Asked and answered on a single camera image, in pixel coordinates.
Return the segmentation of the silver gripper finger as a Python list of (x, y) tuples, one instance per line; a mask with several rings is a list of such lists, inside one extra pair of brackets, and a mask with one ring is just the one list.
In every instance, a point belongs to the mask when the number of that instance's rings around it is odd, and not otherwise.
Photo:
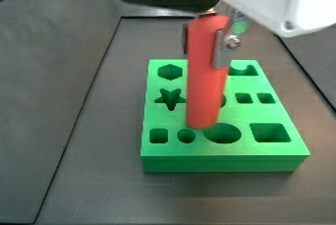
[(202, 13), (198, 13), (196, 16), (195, 16), (195, 19), (200, 19), (200, 18), (204, 18), (204, 17), (210, 17), (210, 16), (215, 16), (216, 15), (216, 11), (206, 11), (206, 12), (202, 12)]
[(231, 63), (231, 54), (242, 47), (240, 35), (248, 30), (250, 19), (235, 8), (227, 9), (228, 22), (215, 32), (214, 51), (211, 65), (215, 69), (222, 69)]

